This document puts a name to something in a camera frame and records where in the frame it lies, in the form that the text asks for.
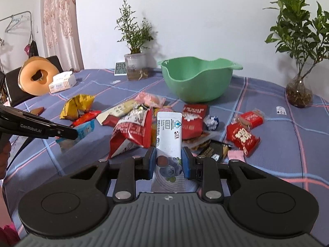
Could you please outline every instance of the black snack package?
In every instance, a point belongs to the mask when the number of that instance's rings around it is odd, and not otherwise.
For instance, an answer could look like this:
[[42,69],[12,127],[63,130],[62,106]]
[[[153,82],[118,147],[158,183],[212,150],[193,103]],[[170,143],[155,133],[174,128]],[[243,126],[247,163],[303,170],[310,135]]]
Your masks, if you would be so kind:
[[220,163],[232,147],[230,144],[211,139],[210,143],[200,152],[199,156],[210,157]]

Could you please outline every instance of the tissue box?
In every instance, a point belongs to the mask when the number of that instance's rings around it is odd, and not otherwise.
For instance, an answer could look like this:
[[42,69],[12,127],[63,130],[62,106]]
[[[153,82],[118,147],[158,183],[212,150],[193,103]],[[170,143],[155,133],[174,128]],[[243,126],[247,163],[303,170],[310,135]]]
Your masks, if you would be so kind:
[[56,93],[70,89],[77,83],[72,71],[65,71],[53,77],[53,82],[49,85],[50,93]]

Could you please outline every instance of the person's hand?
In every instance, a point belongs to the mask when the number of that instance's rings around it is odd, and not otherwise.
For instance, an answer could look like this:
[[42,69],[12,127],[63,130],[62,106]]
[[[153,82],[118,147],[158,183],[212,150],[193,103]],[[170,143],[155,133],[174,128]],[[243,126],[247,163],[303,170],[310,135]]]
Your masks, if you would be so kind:
[[0,179],[4,179],[6,176],[6,169],[8,165],[8,159],[10,157],[10,151],[12,150],[12,146],[8,141],[2,152],[0,153]]

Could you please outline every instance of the green leaves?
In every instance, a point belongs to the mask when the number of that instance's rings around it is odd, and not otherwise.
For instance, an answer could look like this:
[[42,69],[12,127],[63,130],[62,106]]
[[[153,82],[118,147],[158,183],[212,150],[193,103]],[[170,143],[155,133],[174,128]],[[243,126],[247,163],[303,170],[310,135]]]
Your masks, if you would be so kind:
[[122,38],[118,42],[126,41],[131,54],[140,53],[141,48],[147,41],[153,40],[151,36],[152,26],[143,18],[140,27],[136,21],[136,17],[132,16],[136,11],[131,10],[131,6],[127,4],[127,0],[123,0],[122,8],[119,9],[121,17],[116,20],[115,29],[121,31]]
[[270,28],[266,43],[277,42],[276,52],[287,52],[301,74],[308,59],[313,60],[312,68],[324,59],[329,59],[329,12],[323,11],[317,2],[317,15],[310,19],[309,6],[305,0],[277,0],[271,2],[280,10],[276,25]]

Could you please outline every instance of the digital clock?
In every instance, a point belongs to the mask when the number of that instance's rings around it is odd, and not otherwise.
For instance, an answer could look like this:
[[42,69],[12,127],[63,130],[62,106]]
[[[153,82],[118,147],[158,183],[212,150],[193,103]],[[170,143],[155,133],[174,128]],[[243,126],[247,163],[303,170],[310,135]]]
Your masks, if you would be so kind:
[[114,76],[127,75],[126,63],[117,62],[116,68],[114,69]]

